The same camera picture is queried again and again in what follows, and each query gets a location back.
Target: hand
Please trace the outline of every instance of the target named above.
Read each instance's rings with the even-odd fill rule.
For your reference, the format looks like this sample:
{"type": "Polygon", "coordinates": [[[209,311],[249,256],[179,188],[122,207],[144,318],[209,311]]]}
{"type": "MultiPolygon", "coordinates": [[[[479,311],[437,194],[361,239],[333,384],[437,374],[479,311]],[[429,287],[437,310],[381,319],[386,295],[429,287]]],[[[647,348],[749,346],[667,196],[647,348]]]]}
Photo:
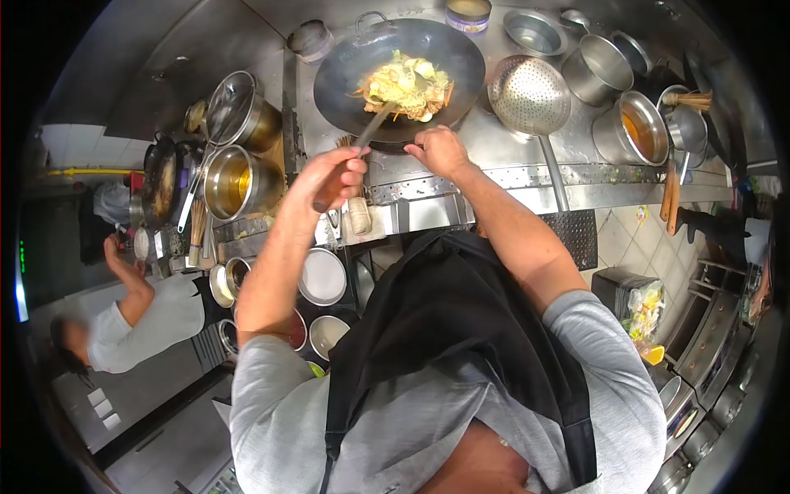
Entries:
{"type": "Polygon", "coordinates": [[[140,259],[134,261],[134,269],[140,274],[140,278],[145,279],[145,263],[140,259]]]}
{"type": "Polygon", "coordinates": [[[414,136],[414,142],[407,144],[404,151],[420,160],[428,170],[440,177],[452,180],[459,170],[474,166],[469,161],[469,155],[461,144],[458,134],[447,126],[440,125],[434,129],[418,132],[414,136]]]}
{"type": "MultiPolygon", "coordinates": [[[[371,149],[366,147],[363,154],[368,154],[370,151],[371,149]]],[[[341,207],[346,202],[346,199],[357,194],[358,185],[362,183],[362,175],[367,171],[367,163],[364,160],[356,159],[358,153],[359,148],[346,147],[333,149],[314,157],[299,173],[299,178],[288,190],[285,202],[296,204],[299,208],[307,207],[312,210],[313,200],[326,179],[336,167],[345,166],[347,171],[340,175],[340,181],[346,187],[340,189],[340,194],[329,207],[329,210],[341,207]]]]}
{"type": "Polygon", "coordinates": [[[118,258],[118,247],[119,247],[119,240],[118,234],[113,233],[112,235],[108,236],[104,239],[104,259],[107,261],[111,261],[113,259],[118,258]]]}

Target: wok brush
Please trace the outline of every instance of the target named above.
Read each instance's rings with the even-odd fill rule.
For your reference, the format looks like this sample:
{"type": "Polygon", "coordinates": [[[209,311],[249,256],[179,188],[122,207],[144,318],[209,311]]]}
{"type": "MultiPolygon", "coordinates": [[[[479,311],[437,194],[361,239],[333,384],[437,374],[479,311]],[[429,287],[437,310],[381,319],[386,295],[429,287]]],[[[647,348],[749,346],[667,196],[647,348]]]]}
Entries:
{"type": "Polygon", "coordinates": [[[675,107],[679,104],[685,104],[695,110],[707,113],[710,111],[710,104],[713,102],[713,91],[708,92],[692,92],[688,94],[678,94],[670,92],[665,94],[662,102],[668,106],[675,107]]]}
{"type": "Polygon", "coordinates": [[[198,265],[200,246],[205,233],[205,203],[195,198],[192,201],[192,235],[190,236],[190,266],[198,265]]]}
{"type": "MultiPolygon", "coordinates": [[[[335,146],[343,148],[352,145],[353,142],[354,136],[346,134],[335,139],[335,146]]],[[[369,162],[368,157],[370,155],[370,153],[366,154],[363,156],[363,159],[369,162]]],[[[362,183],[357,187],[356,196],[348,200],[348,214],[351,215],[349,219],[351,220],[351,230],[354,232],[354,235],[362,235],[371,230],[371,215],[367,211],[367,201],[365,200],[365,190],[362,183]]]]}

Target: fist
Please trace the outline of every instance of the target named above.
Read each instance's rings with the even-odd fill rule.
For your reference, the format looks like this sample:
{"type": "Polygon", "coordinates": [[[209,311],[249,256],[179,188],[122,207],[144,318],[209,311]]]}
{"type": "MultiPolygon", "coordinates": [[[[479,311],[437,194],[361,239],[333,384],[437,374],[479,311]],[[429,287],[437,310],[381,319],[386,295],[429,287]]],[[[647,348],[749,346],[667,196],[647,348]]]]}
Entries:
{"type": "Polygon", "coordinates": [[[113,233],[104,239],[104,258],[112,259],[118,257],[118,234],[113,233]]]}
{"type": "Polygon", "coordinates": [[[458,134],[447,126],[440,125],[434,129],[418,132],[414,136],[414,142],[407,144],[404,151],[417,158],[428,170],[440,177],[453,180],[453,176],[458,171],[474,166],[469,161],[469,155],[461,144],[458,134]]]}

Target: metal colander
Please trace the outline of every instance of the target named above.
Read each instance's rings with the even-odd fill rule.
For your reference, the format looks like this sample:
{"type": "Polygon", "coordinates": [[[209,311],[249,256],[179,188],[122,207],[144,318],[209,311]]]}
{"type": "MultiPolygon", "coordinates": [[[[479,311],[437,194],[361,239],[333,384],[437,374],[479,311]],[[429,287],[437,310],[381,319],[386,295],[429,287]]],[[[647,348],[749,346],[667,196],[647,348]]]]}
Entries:
{"type": "Polygon", "coordinates": [[[496,67],[488,99],[499,120],[512,131],[537,135],[546,157],[557,207],[570,209],[562,175],[548,135],[570,115],[570,91],[557,69],[540,58],[513,55],[496,67]]]}

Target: dark hair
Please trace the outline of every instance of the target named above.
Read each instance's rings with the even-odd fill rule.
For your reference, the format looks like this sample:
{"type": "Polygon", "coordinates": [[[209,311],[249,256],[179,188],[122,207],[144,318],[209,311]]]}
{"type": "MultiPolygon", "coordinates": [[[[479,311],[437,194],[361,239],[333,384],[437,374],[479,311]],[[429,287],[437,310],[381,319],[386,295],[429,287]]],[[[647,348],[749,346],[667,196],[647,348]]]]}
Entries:
{"type": "Polygon", "coordinates": [[[82,360],[77,357],[71,350],[66,348],[63,340],[66,337],[66,323],[68,318],[62,315],[56,315],[50,323],[50,336],[52,337],[52,345],[55,347],[55,352],[58,358],[66,365],[69,372],[79,375],[80,377],[88,376],[88,368],[82,363],[82,360]]]}

